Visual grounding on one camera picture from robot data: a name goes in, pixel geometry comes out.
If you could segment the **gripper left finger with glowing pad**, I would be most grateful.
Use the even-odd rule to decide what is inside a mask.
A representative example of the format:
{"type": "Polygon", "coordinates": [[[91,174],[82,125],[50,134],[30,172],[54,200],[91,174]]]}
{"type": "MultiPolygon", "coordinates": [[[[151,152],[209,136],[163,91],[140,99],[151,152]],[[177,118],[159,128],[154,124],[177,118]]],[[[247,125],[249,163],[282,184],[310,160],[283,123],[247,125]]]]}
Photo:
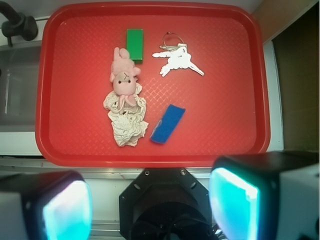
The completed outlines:
{"type": "Polygon", "coordinates": [[[0,177],[2,240],[87,240],[92,194],[73,170],[0,177]]]}

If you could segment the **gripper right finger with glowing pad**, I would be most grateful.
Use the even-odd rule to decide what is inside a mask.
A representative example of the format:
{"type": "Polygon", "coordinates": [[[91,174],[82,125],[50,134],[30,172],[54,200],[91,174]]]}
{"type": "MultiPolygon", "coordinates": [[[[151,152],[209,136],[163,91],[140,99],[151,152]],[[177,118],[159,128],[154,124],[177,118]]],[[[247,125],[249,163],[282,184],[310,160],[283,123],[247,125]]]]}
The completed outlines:
{"type": "Polygon", "coordinates": [[[220,156],[212,166],[208,197],[212,216],[229,240],[317,240],[320,155],[220,156]]]}

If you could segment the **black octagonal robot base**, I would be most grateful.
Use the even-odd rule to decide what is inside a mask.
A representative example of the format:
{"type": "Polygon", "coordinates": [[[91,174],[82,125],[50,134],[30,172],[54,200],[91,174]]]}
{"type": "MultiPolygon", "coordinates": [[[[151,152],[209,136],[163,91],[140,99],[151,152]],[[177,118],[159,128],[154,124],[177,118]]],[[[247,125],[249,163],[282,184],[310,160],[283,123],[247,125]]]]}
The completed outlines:
{"type": "Polygon", "coordinates": [[[215,240],[209,191],[184,168],[146,168],[119,195],[126,240],[215,240]]]}

